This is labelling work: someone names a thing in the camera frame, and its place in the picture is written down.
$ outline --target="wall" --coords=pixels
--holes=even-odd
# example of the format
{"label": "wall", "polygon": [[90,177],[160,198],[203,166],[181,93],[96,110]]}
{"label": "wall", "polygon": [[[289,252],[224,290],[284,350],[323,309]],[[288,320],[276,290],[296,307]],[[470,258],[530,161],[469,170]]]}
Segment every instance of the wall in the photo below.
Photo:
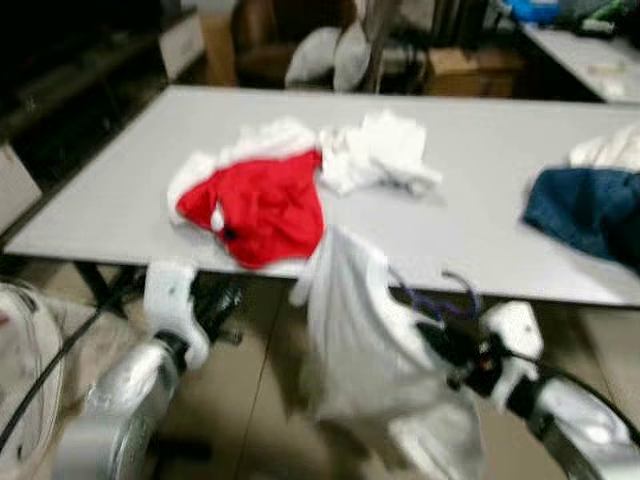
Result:
{"label": "wall", "polygon": [[182,0],[184,7],[197,6],[207,12],[231,13],[236,0]]}

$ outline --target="red cloth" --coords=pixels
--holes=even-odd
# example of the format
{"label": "red cloth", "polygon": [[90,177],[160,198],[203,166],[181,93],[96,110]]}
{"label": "red cloth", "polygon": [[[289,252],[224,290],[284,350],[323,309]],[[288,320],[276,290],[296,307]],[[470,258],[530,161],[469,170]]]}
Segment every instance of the red cloth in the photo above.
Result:
{"label": "red cloth", "polygon": [[322,155],[311,150],[286,159],[254,158],[216,171],[183,194],[178,212],[211,228],[216,205],[224,228],[215,232],[238,263],[260,268],[288,257],[311,256],[322,238],[322,207],[313,173]]}

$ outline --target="cardboard box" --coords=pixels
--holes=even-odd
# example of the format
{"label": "cardboard box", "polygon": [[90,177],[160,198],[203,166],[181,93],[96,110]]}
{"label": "cardboard box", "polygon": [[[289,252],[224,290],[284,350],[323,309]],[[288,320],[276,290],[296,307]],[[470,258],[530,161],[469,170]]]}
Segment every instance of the cardboard box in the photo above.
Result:
{"label": "cardboard box", "polygon": [[425,95],[509,98],[524,62],[515,52],[496,48],[464,52],[432,49]]}

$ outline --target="black cable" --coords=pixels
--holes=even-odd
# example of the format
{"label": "black cable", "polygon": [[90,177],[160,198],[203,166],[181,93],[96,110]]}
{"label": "black cable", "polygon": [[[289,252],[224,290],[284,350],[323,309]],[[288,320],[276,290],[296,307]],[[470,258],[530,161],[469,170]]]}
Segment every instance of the black cable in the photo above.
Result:
{"label": "black cable", "polygon": [[2,430],[2,434],[0,434],[0,454],[4,450],[4,447],[7,445],[9,438],[11,438],[11,434],[18,426],[18,423],[24,416],[27,408],[31,405],[31,402],[38,394],[44,382],[47,381],[53,370],[56,368],[60,360],[62,360],[67,353],[74,347],[76,342],[82,338],[89,328],[100,318],[105,309],[111,307],[116,301],[118,301],[123,295],[127,294],[129,290],[134,290],[137,288],[137,281],[134,280],[132,285],[125,285],[121,288],[118,288],[109,298],[107,298],[101,305],[99,305],[95,312],[87,319],[85,322],[78,327],[78,329],[73,332],[69,337],[65,339],[60,347],[60,350],[55,354],[55,356],[49,361],[45,369],[40,373],[35,382],[31,385],[31,388],[27,391],[24,398],[20,402],[20,405],[16,408],[11,415],[11,418],[7,422],[7,425]]}
{"label": "black cable", "polygon": [[567,372],[566,370],[563,370],[561,368],[549,365],[548,363],[543,362],[542,360],[538,360],[536,358],[529,357],[527,355],[522,355],[520,353],[516,353],[516,352],[514,352],[512,350],[509,350],[507,348],[503,348],[503,356],[519,358],[520,360],[524,360],[525,362],[529,362],[529,363],[535,365],[536,367],[538,367],[539,369],[541,369],[542,371],[546,371],[547,373],[551,373],[551,374],[553,374],[553,375],[555,375],[557,377],[565,378],[565,379],[569,380],[570,382],[576,384],[580,388],[585,389],[591,395],[593,395],[598,400],[600,400],[602,403],[604,403],[607,406],[607,408],[609,408],[613,413],[615,413],[620,418],[620,420],[622,420],[622,423],[624,423],[625,426],[627,427],[627,430],[629,430],[629,435],[631,436],[631,440],[638,447],[640,447],[640,432],[638,432],[638,429],[633,424],[633,422],[631,420],[629,420],[629,418],[624,413],[622,413],[622,411],[618,407],[613,405],[613,403],[611,403],[611,401],[609,401],[609,399],[607,399],[604,395],[602,395],[600,392],[598,392],[595,388],[593,388],[591,385],[589,385],[585,381],[583,381],[580,378],[576,377],[575,375]]}

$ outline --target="plastic container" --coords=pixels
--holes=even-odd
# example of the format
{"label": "plastic container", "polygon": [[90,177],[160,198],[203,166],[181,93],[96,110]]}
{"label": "plastic container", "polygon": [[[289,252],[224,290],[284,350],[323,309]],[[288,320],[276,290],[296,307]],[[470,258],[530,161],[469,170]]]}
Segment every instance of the plastic container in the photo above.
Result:
{"label": "plastic container", "polygon": [[560,12],[558,1],[545,0],[507,0],[513,8],[512,14],[519,22],[538,24],[553,23]]}

